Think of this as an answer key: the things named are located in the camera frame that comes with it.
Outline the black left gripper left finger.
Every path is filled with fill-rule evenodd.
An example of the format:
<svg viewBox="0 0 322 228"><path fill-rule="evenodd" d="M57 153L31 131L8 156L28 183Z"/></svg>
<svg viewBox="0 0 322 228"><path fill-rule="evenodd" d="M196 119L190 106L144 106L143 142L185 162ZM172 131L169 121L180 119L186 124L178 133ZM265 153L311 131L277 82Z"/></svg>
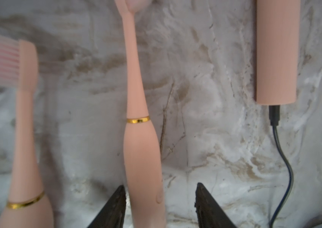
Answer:
<svg viewBox="0 0 322 228"><path fill-rule="evenodd" d="M126 210L126 191L120 185L88 228L122 228Z"/></svg>

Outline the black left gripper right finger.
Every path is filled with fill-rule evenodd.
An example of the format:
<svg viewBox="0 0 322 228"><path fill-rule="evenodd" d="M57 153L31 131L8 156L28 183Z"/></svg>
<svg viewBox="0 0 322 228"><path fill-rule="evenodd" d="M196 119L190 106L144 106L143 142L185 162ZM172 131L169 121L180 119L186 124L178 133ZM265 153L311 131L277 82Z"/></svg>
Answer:
<svg viewBox="0 0 322 228"><path fill-rule="evenodd" d="M236 228L201 182L197 184L194 206L200 228Z"/></svg>

